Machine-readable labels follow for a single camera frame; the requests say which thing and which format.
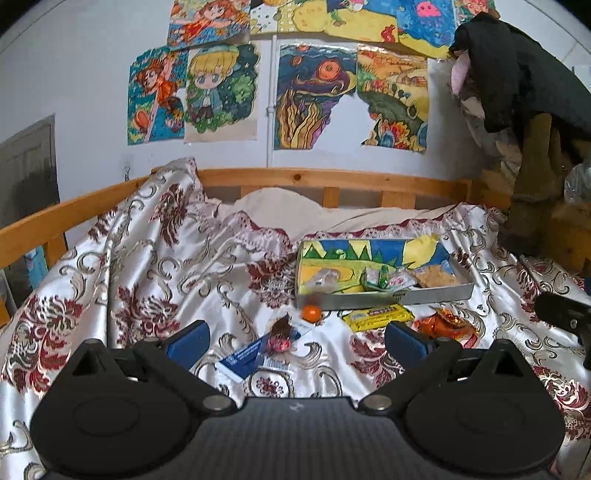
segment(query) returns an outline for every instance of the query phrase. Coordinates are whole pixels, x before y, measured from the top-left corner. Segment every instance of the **cardboard box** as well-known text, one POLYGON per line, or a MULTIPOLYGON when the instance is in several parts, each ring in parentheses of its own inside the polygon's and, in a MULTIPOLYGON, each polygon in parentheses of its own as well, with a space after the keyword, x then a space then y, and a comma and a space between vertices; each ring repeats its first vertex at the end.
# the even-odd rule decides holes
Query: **cardboard box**
POLYGON ((415 248, 416 239, 327 239, 303 241, 298 252, 295 277, 295 304, 318 305, 322 310, 369 309, 399 303, 415 305, 421 303, 441 303, 445 301, 468 300, 474 290, 474 282, 469 272, 456 262, 436 242, 435 247, 415 248), (365 268, 380 269, 388 265, 392 271, 403 265, 410 268, 424 265, 437 265, 447 260, 460 284, 450 287, 419 288, 387 293, 364 291, 361 274, 365 268), (338 283, 342 286, 338 293, 312 293, 306 282, 318 276, 321 269, 338 272, 338 283))

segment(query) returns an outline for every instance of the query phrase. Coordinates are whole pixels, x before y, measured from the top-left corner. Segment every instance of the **drawing on wall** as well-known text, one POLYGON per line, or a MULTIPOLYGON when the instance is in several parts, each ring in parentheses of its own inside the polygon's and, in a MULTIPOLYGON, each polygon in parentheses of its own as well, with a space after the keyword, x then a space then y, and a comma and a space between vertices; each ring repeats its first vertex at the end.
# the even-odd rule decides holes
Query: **drawing on wall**
POLYGON ((357 93, 376 121, 363 145, 423 152, 427 148, 427 59, 359 47, 357 93))
POLYGON ((275 109, 275 149, 309 150, 330 111, 357 83, 356 52, 348 48, 282 45, 275 109))
POLYGON ((250 7, 249 0, 175 0, 168 46, 178 50, 246 33, 250 7))
POLYGON ((255 46, 216 45, 191 55, 185 142, 256 139, 255 46))
POLYGON ((453 0, 392 0, 398 2, 398 39, 432 58, 447 58, 456 31, 453 0))
POLYGON ((129 145, 183 138, 183 104, 177 96, 187 75, 186 51, 148 50, 129 70, 127 139, 129 145))
POLYGON ((457 24, 469 22, 479 13, 496 9, 494 0, 455 0, 457 24))
POLYGON ((252 0, 251 34, 297 32, 293 23, 296 7, 306 0, 252 0))
POLYGON ((398 41, 398 0, 252 0, 251 33, 325 32, 351 40, 398 41))

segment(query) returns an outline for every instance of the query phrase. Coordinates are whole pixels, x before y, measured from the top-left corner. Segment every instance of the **floral patterned bedspread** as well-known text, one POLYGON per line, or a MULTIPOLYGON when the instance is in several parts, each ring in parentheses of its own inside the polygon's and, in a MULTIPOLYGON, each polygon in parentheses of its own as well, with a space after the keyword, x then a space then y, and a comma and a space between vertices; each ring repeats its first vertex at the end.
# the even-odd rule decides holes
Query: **floral patterned bedspread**
MULTIPOLYGON (((509 338, 520 348, 564 414, 567 434, 553 468, 576 479, 591 437, 591 375, 582 367, 576 338, 539 321, 533 302, 541 291, 589 298, 552 262, 520 261, 500 248, 502 221, 494 210, 459 205, 433 220, 310 232, 306 238, 440 235, 476 281, 469 301, 446 306, 475 326, 476 347, 509 338)), ((383 330, 353 334, 340 319, 343 312, 326 312, 287 354, 293 374, 261 370, 237 384, 216 371, 216 361, 263 335, 274 319, 298 315, 293 287, 299 240, 254 224, 245 212, 222 218, 220 201, 204 194, 191 159, 172 162, 102 215, 0 329, 0 478, 42 475, 28 422, 70 353, 87 338, 123 348, 204 319, 212 347, 195 374, 239 404, 247 395, 358 400, 393 379, 401 367, 385 350, 383 330)), ((426 306, 412 310, 419 318, 432 313, 426 306)))

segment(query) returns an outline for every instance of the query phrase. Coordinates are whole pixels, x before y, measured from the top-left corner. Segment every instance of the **children's drawing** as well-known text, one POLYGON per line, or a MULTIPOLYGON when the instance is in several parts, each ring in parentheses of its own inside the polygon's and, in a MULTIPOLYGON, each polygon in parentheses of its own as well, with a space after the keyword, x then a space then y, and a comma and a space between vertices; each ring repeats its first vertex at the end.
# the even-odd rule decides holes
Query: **children's drawing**
POLYGON ((359 41, 398 41, 398 0, 253 0, 251 33, 325 32, 359 41))
POLYGON ((335 272, 336 293, 363 291, 361 275, 366 268, 380 269, 386 265, 391 273, 402 267, 410 269, 442 265, 449 260, 445 247, 425 244, 416 248, 411 240, 315 240, 302 242, 298 263, 298 291, 311 293, 309 281, 321 271, 335 272))
POLYGON ((427 148, 427 59, 359 47, 357 92, 376 120, 363 145, 423 152, 427 148))
POLYGON ((249 28, 249 0, 175 0, 168 27, 172 50, 222 41, 249 28))
POLYGON ((252 44, 216 45, 193 53, 187 71, 185 141, 249 140, 253 135, 256 138, 256 116, 252 113, 258 60, 259 54, 252 44), (227 139, 200 137, 247 118, 254 123, 254 131, 252 126, 243 125, 247 138, 237 129, 232 129, 233 135, 227 139))
POLYGON ((330 122, 330 111, 356 86, 353 50, 282 45, 279 58, 275 148, 309 150, 330 122))
POLYGON ((297 32, 294 10, 306 0, 252 0, 251 34, 297 32))
POLYGON ((496 9, 495 0, 455 0, 457 24, 469 22, 479 13, 496 9))
POLYGON ((148 50, 129 71, 127 139, 129 145, 183 138, 183 104, 177 91, 185 87, 186 51, 168 47, 148 50))
POLYGON ((433 58, 446 58, 456 19, 453 0, 392 0, 398 7, 399 42, 433 58))
POLYGON ((396 43, 397 6, 397 0, 327 0, 329 19, 324 31, 352 40, 396 43))

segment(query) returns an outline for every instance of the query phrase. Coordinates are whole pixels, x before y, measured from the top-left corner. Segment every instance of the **cartoon character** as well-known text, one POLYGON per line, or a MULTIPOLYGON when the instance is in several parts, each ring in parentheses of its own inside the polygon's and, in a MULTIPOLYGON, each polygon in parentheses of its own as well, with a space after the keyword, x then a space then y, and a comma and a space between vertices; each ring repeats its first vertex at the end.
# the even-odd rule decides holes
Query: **cartoon character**
POLYGON ((488 0, 463 0, 463 3, 474 16, 482 12, 488 12, 488 0))
POLYGON ((238 49, 227 45, 201 48, 193 57, 189 65, 189 78, 197 90, 188 93, 187 98, 191 100, 188 113, 194 122, 202 118, 209 120, 222 111, 217 87, 238 68, 237 60, 238 49))
POLYGON ((184 43, 191 45, 193 40, 203 33, 206 28, 230 26, 236 12, 233 6, 235 3, 229 0, 209 2, 195 12, 193 20, 174 20, 174 24, 182 25, 182 27, 174 30, 173 33, 180 35, 184 43))
POLYGON ((144 89, 144 95, 156 93, 156 103, 167 110, 172 108, 174 95, 177 93, 177 85, 169 80, 173 71, 173 60, 167 56, 153 59, 149 65, 140 70, 135 76, 144 89))
POLYGON ((352 12, 361 12, 363 7, 368 4, 368 0, 343 0, 341 5, 352 12))

